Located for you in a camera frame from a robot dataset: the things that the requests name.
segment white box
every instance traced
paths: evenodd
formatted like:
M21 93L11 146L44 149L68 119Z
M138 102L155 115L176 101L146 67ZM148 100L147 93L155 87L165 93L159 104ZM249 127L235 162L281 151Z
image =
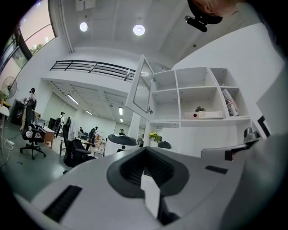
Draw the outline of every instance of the white box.
M224 99L226 101L229 116L238 116L239 115L238 114L238 107L237 107L235 101L233 100L233 98L231 97L230 93L228 92L227 89L223 89L222 92L224 95Z
M184 119L221 119L223 118L221 111L214 112L194 112L184 113Z

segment potted plant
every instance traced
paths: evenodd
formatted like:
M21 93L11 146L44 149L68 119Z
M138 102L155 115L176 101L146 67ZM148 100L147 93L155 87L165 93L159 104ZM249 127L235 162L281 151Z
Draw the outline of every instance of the potted plant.
M0 90L0 101L1 101L0 106L3 106L3 103L7 99L8 96L9 96L9 91L7 89L3 91Z
M160 136L156 132L150 133L150 139L152 139L152 141L150 141L150 147L158 147Z
M203 112L206 111L206 109L201 108L200 106L197 107L197 109L195 109L195 112Z

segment fluorescent light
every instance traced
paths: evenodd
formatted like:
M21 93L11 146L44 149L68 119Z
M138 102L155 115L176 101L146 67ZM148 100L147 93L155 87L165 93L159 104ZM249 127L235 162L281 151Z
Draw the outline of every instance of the fluorescent light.
M83 31L83 32L85 32L86 30L88 30L88 25L87 25L86 22L82 22L82 23L80 24L80 30Z
M123 108L119 107L119 114L123 115Z
M145 33L145 28L144 28L144 26L142 26L142 25L136 25L136 26L134 26L134 28L133 28L133 32L134 32L136 35L141 36L141 35L143 35L143 34Z
M72 101L74 101L76 104L79 105L79 103L78 103L74 98L72 98L71 95L68 94L67 96L68 96Z
M87 110L85 110L86 111L86 113L89 113L90 115L92 115L89 111L87 111Z

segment railing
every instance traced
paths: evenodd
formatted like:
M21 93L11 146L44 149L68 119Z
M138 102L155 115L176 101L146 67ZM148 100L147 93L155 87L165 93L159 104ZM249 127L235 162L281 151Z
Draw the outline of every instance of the railing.
M117 77L124 81L132 81L135 70L104 62L94 61L56 61L50 70L83 71L88 73L101 73L111 77Z

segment office chair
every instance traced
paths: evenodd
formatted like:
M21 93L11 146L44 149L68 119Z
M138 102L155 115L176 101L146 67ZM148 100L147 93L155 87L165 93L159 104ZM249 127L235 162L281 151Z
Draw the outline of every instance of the office chair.
M34 160L34 155L33 155L33 151L36 150L37 152L43 153L43 156L46 157L46 154L44 152L41 151L41 148L39 146L36 146L37 143L43 143L44 142L44 137L42 138L36 138L35 135L36 133L41 133L40 130L36 129L35 126L37 128L42 127L40 125L33 125L32 124L32 119L34 119L33 116L34 113L32 112L32 110L35 108L35 103L33 102L33 100L29 100L29 102L27 103L27 107L26 107L26 119L25 119L25 126L21 132L22 138L25 141L29 141L31 144L26 144L26 147L20 148L20 153L23 153L24 149L31 149L32 152L32 160ZM26 136L26 132L29 130L29 127L31 127L31 132L33 132L33 136L31 138Z
M66 153L64 156L64 163L68 167L75 167L85 161L95 159L93 156L88 156L90 154L90 151L86 151L81 143L80 140L75 139L73 141L68 140L68 133L69 128L71 124L70 117L67 118L67 123L63 125L63 138L64 138L64 144L66 147Z
M201 158L212 160L228 160L232 161L233 154L245 149L249 149L257 141L261 139L258 132L252 132L252 128L247 128L244 131L244 142L237 146L229 146L223 148L203 149L201 151Z

